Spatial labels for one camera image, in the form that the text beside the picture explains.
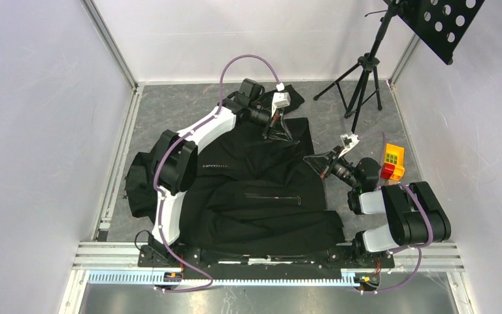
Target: marble-patterned surface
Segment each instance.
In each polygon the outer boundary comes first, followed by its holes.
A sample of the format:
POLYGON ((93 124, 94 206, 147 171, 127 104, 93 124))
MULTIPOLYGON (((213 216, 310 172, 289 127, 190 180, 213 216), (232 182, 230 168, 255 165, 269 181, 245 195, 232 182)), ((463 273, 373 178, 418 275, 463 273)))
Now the marble-patterned surface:
MULTIPOLYGON (((306 116, 309 118, 314 149, 317 153, 325 152, 341 144, 340 135, 350 132, 352 118, 343 118, 344 108, 336 88, 333 88, 318 101, 312 97, 324 89, 329 82, 294 82, 293 87, 305 98, 301 107, 288 114, 288 118, 306 116)), ((342 89, 346 100, 351 98, 356 81, 343 81, 342 89)), ((273 83, 265 84, 267 90, 275 88, 273 83)), ((224 93, 237 90, 239 84, 225 84, 224 93)), ((374 90, 370 82, 367 95, 374 90)), ((382 130, 389 142, 405 147, 405 176, 403 182, 414 182, 420 179, 418 169, 412 157, 399 111, 393 101, 390 89, 385 82, 380 82, 383 111, 378 111, 376 97, 366 103, 360 114, 356 133, 359 135, 382 130)), ((129 152, 124 167, 124 176, 129 165, 139 151, 148 152, 161 133, 170 129, 177 131, 186 128, 209 113, 218 102, 217 84, 183 84, 146 86, 143 90, 135 129, 131 138, 129 152)), ((348 153, 346 159, 358 162, 364 156, 380 159, 382 138, 373 135, 364 139, 354 150, 348 153)), ((338 212, 344 223, 344 232, 348 240, 361 230, 376 228, 385 223, 385 215, 355 215, 347 206, 347 192, 350 188, 335 177, 326 181, 326 197, 328 209, 338 212)), ((133 241, 137 232, 143 229, 151 230, 152 223, 148 218, 133 218, 125 199, 123 181, 114 208, 114 215, 107 241, 133 241)))

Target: gray floor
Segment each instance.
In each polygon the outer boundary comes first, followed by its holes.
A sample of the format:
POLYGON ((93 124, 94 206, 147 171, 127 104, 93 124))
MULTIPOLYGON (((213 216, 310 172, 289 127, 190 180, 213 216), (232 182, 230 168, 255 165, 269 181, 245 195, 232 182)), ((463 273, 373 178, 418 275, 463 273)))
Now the gray floor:
MULTIPOLYGON (((302 106, 290 113, 288 118, 306 116, 309 118, 314 149, 325 152, 341 144, 340 135, 350 132, 352 118, 344 119, 344 108, 333 88, 318 101, 312 97, 326 87, 329 82, 295 82, 293 87, 305 98, 302 106)), ((345 98, 349 100, 353 94, 356 82, 344 81, 342 89, 345 98)), ((239 84, 225 84, 225 95, 237 90, 239 84)), ((275 88, 274 84, 265 84, 267 90, 275 88)), ((374 90, 370 82, 367 94, 374 90)), ((399 111, 393 101, 390 89, 385 82, 380 82, 383 111, 376 108, 373 97, 363 106, 357 134, 367 134, 375 130, 386 133, 388 142, 405 147, 405 176, 403 182, 414 182, 420 179, 416 163, 410 149, 399 111)), ((146 86, 143 90, 139 111, 131 138, 124 176, 137 152, 148 152, 161 133, 170 129, 177 131, 186 128, 209 113, 218 102, 217 84, 185 84, 146 86)), ((354 150, 348 153, 346 159, 357 162, 361 157, 370 156, 376 160, 382 152, 382 138, 374 135, 362 141, 354 150)), ((137 232, 143 229, 151 230, 152 224, 148 218, 133 218, 125 199, 124 181, 114 208, 112 224, 107 241, 133 241, 137 232)), ((384 215, 356 216, 347 206, 348 186, 340 180, 330 177, 326 180, 328 209, 338 212, 344 223, 347 239, 352 239, 355 233, 375 228, 385 223, 384 215)))
MULTIPOLYGON (((384 274, 381 288, 409 274, 384 274)), ((458 313, 445 273, 419 273, 407 286, 376 296, 346 287, 218 287, 164 294, 144 285, 88 285, 80 313, 458 313)))

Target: round hole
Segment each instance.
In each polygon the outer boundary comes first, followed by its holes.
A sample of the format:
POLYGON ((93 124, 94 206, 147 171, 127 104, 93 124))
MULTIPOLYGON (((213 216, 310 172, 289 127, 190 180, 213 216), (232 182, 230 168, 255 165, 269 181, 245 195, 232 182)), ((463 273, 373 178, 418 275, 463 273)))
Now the round hole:
POLYGON ((457 18, 455 19, 455 23, 457 24, 457 26, 465 25, 465 17, 462 15, 457 16, 457 18))
POLYGON ((453 33, 447 34, 447 41, 453 43, 455 41, 455 34, 453 33))
POLYGON ((443 14, 444 14, 444 15, 449 15, 449 14, 451 14, 451 6, 450 6, 450 5, 444 5, 444 6, 443 6, 443 14))

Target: black wire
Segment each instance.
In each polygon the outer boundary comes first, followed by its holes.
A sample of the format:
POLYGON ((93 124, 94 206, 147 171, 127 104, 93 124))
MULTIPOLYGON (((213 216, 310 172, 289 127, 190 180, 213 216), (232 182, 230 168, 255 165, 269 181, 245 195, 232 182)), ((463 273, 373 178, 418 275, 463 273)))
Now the black wire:
POLYGON ((147 235, 150 237, 152 236, 151 232, 149 232, 149 230, 141 230, 140 232, 138 232, 136 235, 135 235, 135 238, 133 240, 133 244, 135 245, 135 248, 138 249, 140 252, 141 252, 141 248, 137 246, 137 237, 139 237, 140 234, 142 234, 143 232, 147 232, 147 235))

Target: zipper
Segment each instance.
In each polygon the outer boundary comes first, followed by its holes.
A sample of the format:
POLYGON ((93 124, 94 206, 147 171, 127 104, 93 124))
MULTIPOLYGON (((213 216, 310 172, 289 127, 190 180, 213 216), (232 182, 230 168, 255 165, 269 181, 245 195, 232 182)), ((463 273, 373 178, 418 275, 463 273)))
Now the zipper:
POLYGON ((295 201, 297 201, 298 205, 301 205, 301 196, 299 196, 299 195, 296 195, 296 196, 264 196, 264 195, 246 193, 245 197, 246 198, 257 198, 260 200, 295 200, 295 201))

